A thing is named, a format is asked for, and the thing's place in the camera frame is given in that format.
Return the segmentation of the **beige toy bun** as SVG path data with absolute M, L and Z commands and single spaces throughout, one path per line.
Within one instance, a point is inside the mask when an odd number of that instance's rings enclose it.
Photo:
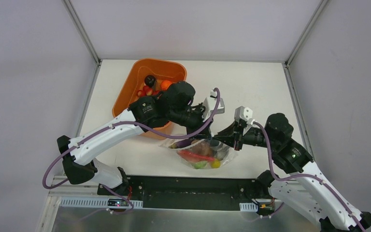
M 199 143 L 195 143 L 195 145 L 191 148 L 192 152 L 205 157 L 213 157 L 213 151 L 210 147 L 210 144 L 206 141 L 202 141 Z

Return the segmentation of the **clear zip top bag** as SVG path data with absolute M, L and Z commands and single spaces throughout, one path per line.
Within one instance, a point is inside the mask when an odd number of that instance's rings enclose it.
M 165 139 L 160 147 L 175 154 L 184 165 L 193 169 L 219 169 L 238 155 L 234 149 L 214 139 Z

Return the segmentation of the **purple toy eggplant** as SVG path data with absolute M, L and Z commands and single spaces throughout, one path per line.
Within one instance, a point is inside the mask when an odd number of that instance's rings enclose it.
M 184 148 L 192 144 L 194 140 L 193 139 L 184 139 L 177 142 L 174 142 L 173 144 L 169 145 L 168 148 L 170 149 L 179 149 Z

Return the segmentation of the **toy watermelon slice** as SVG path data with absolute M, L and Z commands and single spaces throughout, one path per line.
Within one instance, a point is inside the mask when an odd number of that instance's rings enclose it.
M 183 159 L 190 161 L 190 162 L 199 162 L 199 161 L 214 162 L 215 161 L 215 158 L 213 157 L 198 155 L 188 150 L 180 150 L 177 152 L 177 154 Z

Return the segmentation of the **white toy cauliflower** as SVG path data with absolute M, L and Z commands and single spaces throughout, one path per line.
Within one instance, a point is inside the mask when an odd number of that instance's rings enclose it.
M 205 169 L 206 165 L 208 164 L 207 161 L 198 161 L 192 164 L 194 169 Z

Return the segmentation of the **yellow toy corn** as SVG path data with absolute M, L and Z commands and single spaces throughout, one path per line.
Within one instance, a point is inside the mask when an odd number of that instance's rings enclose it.
M 210 162 L 210 167 L 213 169 L 219 168 L 221 166 L 221 161 L 214 159 L 214 161 Z

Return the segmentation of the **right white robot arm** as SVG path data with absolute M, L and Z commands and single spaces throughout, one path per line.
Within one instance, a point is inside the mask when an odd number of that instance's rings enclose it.
M 255 192 L 290 206 L 322 232 L 364 232 L 371 213 L 346 200 L 319 169 L 310 153 L 292 138 L 293 126 L 282 113 L 268 116 L 264 126 L 236 119 L 213 138 L 235 150 L 243 145 L 264 147 L 269 169 L 256 179 Z

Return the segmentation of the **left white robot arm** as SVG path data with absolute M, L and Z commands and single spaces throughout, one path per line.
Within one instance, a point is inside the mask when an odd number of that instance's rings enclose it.
M 173 139 L 194 137 L 208 130 L 221 98 L 214 88 L 203 103 L 193 106 L 195 89 L 180 81 L 151 96 L 143 96 L 131 103 L 110 122 L 85 135 L 58 138 L 60 160 L 67 181 L 72 185 L 88 181 L 110 188 L 115 195 L 127 192 L 128 182 L 123 170 L 111 167 L 97 160 L 97 156 L 118 143 L 145 132 L 171 138 L 171 135 L 157 131 L 169 122 L 187 128 L 187 135 L 173 136 Z

